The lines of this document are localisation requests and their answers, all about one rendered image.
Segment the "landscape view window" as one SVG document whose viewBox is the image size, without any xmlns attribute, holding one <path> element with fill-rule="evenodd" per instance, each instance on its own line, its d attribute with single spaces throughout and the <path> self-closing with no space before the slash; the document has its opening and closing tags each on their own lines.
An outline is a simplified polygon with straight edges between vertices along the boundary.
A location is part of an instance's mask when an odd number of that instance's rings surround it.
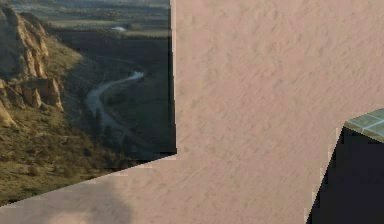
<svg viewBox="0 0 384 224">
<path fill-rule="evenodd" d="M 0 0 L 0 206 L 175 153 L 167 2 Z"/>
</svg>

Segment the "dark counter with green top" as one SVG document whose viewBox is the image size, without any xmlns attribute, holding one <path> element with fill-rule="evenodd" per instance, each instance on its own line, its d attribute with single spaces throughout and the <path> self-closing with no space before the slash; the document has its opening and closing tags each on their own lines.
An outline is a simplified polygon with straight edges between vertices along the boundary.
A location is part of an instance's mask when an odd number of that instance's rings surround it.
<svg viewBox="0 0 384 224">
<path fill-rule="evenodd" d="M 305 224 L 384 224 L 384 108 L 344 123 Z"/>
</svg>

